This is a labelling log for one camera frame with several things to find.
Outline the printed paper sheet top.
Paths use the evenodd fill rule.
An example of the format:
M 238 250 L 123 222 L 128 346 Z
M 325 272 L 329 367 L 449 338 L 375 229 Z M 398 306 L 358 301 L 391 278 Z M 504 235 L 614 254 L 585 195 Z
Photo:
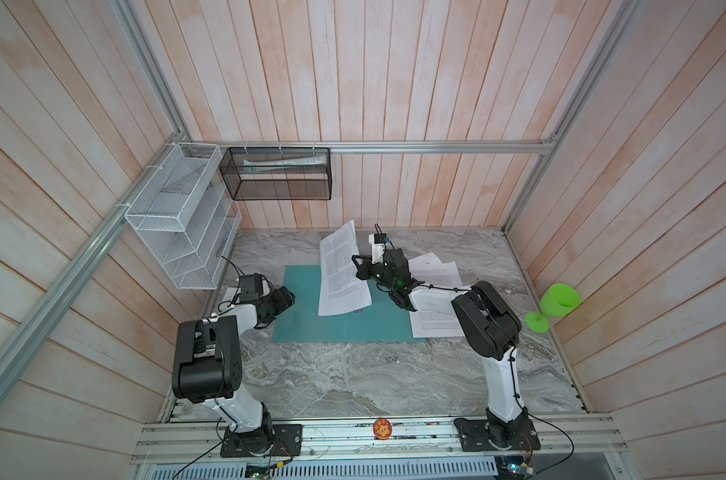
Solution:
M 372 304 L 368 284 L 357 278 L 352 257 L 359 254 L 353 220 L 320 241 L 319 316 L 335 316 Z

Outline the teal green folder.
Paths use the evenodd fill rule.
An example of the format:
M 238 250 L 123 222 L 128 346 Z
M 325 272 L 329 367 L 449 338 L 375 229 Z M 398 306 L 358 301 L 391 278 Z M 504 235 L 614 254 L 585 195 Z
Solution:
M 272 323 L 275 343 L 420 343 L 412 335 L 409 313 L 369 284 L 372 304 L 361 311 L 336 316 L 317 314 L 321 288 L 318 265 L 288 266 L 283 285 L 295 304 Z

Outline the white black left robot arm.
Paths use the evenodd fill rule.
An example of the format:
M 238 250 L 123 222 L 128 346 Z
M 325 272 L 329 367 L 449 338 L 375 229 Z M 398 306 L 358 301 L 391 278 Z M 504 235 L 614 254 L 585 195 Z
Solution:
M 240 345 L 243 333 L 270 325 L 294 303 L 286 287 L 250 274 L 239 279 L 217 312 L 179 325 L 173 394 L 203 405 L 224 422 L 224 458 L 300 454 L 303 426 L 274 424 L 266 405 L 244 386 Z

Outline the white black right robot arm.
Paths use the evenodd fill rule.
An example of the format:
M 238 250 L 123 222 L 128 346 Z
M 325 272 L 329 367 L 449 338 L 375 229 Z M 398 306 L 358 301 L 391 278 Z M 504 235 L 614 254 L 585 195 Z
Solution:
M 400 249 L 381 248 L 351 257 L 356 277 L 373 280 L 396 306 L 409 312 L 453 313 L 481 358 L 488 390 L 483 420 L 453 421 L 465 452 L 534 451 L 539 435 L 519 393 L 516 354 L 521 322 L 487 281 L 449 287 L 414 278 Z

